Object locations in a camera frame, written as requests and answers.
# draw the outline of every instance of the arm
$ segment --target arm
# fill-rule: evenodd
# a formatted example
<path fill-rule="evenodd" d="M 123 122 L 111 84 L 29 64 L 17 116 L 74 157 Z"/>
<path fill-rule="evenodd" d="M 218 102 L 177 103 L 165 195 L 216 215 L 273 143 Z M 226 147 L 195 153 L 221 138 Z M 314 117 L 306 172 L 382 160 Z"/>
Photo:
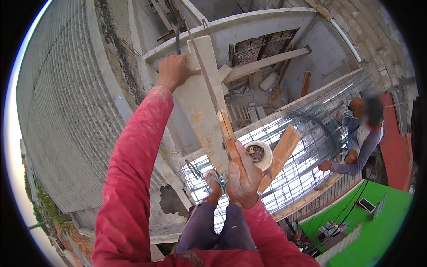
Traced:
<path fill-rule="evenodd" d="M 266 210 L 261 198 L 250 209 L 243 209 L 252 239 L 265 266 L 319 266 L 315 259 L 301 253 Z"/>
<path fill-rule="evenodd" d="M 95 219 L 94 265 L 150 262 L 149 187 L 154 161 L 173 108 L 172 92 L 189 76 L 187 55 L 159 65 L 156 86 L 133 114 L 110 159 L 104 204 Z"/>
<path fill-rule="evenodd" d="M 368 161 L 372 151 L 374 151 L 380 139 L 380 131 L 371 131 L 360 148 L 357 161 L 354 164 L 336 164 L 332 163 L 330 171 L 333 173 L 342 173 L 354 176 L 360 172 Z"/>
<path fill-rule="evenodd" d="M 239 141 L 236 141 L 236 149 L 248 174 L 251 188 L 249 191 L 242 189 L 239 166 L 231 162 L 225 178 L 229 179 L 226 191 L 230 203 L 241 204 L 252 239 L 264 265 L 319 266 L 315 259 L 301 253 L 293 242 L 288 241 L 280 226 L 270 216 L 257 193 L 263 172 L 254 166 L 248 152 Z"/>

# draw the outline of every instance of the wire mesh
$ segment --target wire mesh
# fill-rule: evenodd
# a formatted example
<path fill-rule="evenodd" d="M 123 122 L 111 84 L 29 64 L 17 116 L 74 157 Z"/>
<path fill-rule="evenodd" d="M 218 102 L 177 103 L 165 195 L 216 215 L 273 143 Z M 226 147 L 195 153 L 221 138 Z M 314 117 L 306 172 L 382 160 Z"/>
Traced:
<path fill-rule="evenodd" d="M 260 195 L 266 209 L 274 213 L 303 197 L 315 187 L 326 181 L 330 172 L 317 169 L 317 164 L 333 158 L 347 145 L 347 128 L 333 119 L 333 114 L 342 105 L 363 91 L 373 87 L 373 81 L 366 71 L 361 71 L 343 79 L 331 88 L 295 103 L 273 122 L 262 125 L 238 138 L 242 144 L 262 141 L 273 150 L 288 125 L 302 133 L 302 138 L 285 163 L 282 171 L 266 191 Z M 191 162 L 200 172 L 206 174 L 214 169 L 207 155 Z M 211 190 L 204 179 L 195 177 L 189 167 L 182 167 L 186 183 L 195 202 L 200 203 Z M 228 197 L 222 196 L 214 213 L 214 229 L 217 233 L 225 221 L 225 208 Z"/>

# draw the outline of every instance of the corrugated metal wall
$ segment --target corrugated metal wall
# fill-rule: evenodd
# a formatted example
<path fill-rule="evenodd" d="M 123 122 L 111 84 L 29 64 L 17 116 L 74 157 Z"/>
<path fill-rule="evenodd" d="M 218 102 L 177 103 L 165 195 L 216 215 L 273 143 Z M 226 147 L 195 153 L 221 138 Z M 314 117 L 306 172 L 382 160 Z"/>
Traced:
<path fill-rule="evenodd" d="M 47 9 L 23 60 L 17 104 L 28 153 L 59 208 L 102 205 L 125 122 L 94 55 L 84 0 L 55 0 Z"/>

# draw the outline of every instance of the pvc pipe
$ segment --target pvc pipe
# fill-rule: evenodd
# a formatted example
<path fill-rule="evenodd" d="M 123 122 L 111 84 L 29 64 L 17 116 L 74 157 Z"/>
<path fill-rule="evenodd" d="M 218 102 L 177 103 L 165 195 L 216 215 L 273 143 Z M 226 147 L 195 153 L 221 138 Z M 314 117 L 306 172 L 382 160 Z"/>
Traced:
<path fill-rule="evenodd" d="M 353 44 L 350 42 L 350 40 L 347 38 L 347 36 L 344 34 L 344 32 L 338 26 L 338 24 L 333 19 L 331 19 L 329 22 L 337 30 L 339 35 L 341 35 L 341 37 L 344 39 L 344 42 L 347 44 L 348 48 L 350 48 L 350 51 L 353 53 L 354 57 L 356 58 L 356 61 L 361 62 L 362 59 L 360 58 L 360 56 L 357 53 L 356 49 L 354 48 Z"/>

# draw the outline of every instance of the worker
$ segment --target worker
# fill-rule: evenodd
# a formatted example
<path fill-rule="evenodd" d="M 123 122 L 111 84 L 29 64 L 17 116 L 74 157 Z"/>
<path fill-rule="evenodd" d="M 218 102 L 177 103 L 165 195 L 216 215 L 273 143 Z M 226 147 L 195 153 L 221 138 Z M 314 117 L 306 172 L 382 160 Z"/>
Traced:
<path fill-rule="evenodd" d="M 334 163 L 324 160 L 317 164 L 319 170 L 354 176 L 360 172 L 383 136 L 383 104 L 377 95 L 369 94 L 364 99 L 353 98 L 342 105 L 334 118 L 347 126 L 347 148 Z"/>
<path fill-rule="evenodd" d="M 238 165 L 231 162 L 225 173 L 230 203 L 221 234 L 215 234 L 213 219 L 224 188 L 216 173 L 209 172 L 206 179 L 212 193 L 190 208 L 175 253 L 150 263 L 150 176 L 172 112 L 172 93 L 190 76 L 201 73 L 186 68 L 186 63 L 187 55 L 182 54 L 159 64 L 154 88 L 116 143 L 104 184 L 104 203 L 95 220 L 94 266 L 319 266 L 287 240 L 269 215 L 257 194 L 262 172 L 238 141 L 251 187 L 249 191 L 241 188 Z"/>

